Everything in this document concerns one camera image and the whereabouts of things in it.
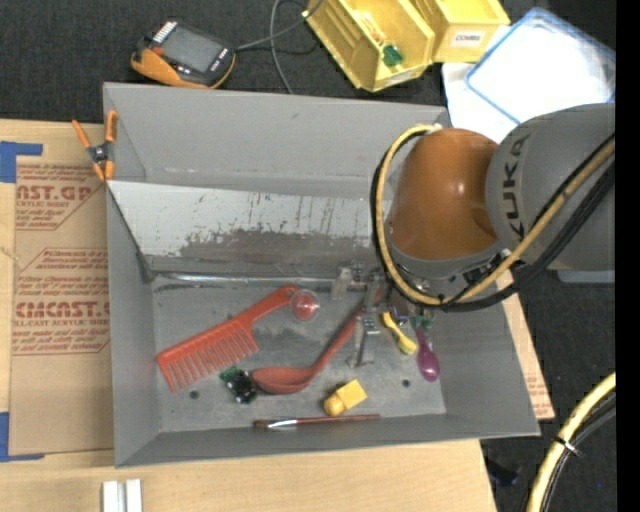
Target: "green object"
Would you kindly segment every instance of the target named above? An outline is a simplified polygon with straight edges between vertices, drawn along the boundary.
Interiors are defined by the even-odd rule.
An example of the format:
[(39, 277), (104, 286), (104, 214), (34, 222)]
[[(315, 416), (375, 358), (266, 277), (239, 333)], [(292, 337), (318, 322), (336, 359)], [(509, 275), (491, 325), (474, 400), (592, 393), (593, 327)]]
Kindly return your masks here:
[(422, 327), (422, 330), (427, 334), (433, 325), (434, 314), (433, 311), (425, 311), (421, 315), (414, 315), (409, 319), (411, 327), (415, 331), (418, 327)]
[(256, 387), (249, 377), (249, 373), (232, 366), (220, 374), (227, 389), (233, 393), (236, 402), (248, 404), (256, 399)]
[(382, 62), (389, 67), (397, 66), (402, 62), (402, 55), (395, 46), (387, 45), (382, 49)]

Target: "yellow clip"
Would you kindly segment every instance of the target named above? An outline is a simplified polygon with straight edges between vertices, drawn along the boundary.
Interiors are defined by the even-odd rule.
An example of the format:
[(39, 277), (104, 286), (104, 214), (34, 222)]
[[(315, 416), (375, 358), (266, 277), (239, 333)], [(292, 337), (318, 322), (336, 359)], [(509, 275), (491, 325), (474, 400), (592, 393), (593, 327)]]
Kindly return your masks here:
[(389, 329), (396, 333), (396, 336), (398, 337), (398, 348), (402, 352), (411, 355), (416, 350), (418, 350), (418, 345), (400, 330), (400, 328), (393, 321), (393, 318), (391, 318), (391, 314), (388, 311), (382, 313), (382, 321), (384, 322), (384, 325), (386, 325)]
[(89, 157), (93, 162), (93, 170), (103, 183), (105, 180), (113, 179), (115, 172), (115, 166), (113, 162), (109, 160), (108, 149), (116, 142), (118, 119), (118, 113), (115, 110), (110, 110), (107, 115), (105, 142), (101, 146), (92, 146), (87, 137), (87, 133), (82, 126), (80, 126), (80, 123), (75, 119), (71, 121), (80, 142), (89, 153)]

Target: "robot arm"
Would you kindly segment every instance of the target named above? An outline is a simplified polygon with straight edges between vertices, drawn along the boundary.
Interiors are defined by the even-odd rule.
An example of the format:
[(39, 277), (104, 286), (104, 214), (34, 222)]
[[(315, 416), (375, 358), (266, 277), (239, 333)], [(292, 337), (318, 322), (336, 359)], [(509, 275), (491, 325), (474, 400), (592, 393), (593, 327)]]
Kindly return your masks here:
[[(385, 219), (391, 159), (418, 137)], [(409, 300), (452, 311), (508, 296), (469, 301), (516, 263), (531, 275), (544, 268), (613, 271), (614, 167), (613, 104), (540, 116), (499, 145), (467, 130), (408, 130), (387, 151), (372, 186), (380, 259)]]

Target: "paintbrush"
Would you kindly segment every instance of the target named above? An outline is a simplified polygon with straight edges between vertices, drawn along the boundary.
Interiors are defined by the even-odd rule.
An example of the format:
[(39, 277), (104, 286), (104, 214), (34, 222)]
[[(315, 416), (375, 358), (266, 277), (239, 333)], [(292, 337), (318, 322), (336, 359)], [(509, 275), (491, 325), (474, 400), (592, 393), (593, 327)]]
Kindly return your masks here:
[(318, 416), (311, 418), (281, 418), (271, 420), (256, 420), (253, 422), (255, 428), (262, 430), (287, 430), (298, 425), (311, 425), (318, 423), (343, 423), (349, 421), (376, 420), (379, 414), (356, 414), (353, 416)]

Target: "white label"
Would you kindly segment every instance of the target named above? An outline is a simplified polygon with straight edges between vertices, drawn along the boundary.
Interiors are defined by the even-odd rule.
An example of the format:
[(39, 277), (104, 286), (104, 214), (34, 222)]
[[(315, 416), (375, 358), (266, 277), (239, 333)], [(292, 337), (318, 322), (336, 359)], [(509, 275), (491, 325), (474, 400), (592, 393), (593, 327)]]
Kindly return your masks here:
[(177, 25), (177, 21), (167, 21), (158, 31), (158, 33), (153, 36), (153, 40), (158, 44), (162, 44), (162, 42), (167, 38), (171, 31), (176, 28)]
[(456, 48), (477, 48), (482, 43), (486, 31), (484, 30), (461, 30), (456, 32), (449, 46)]

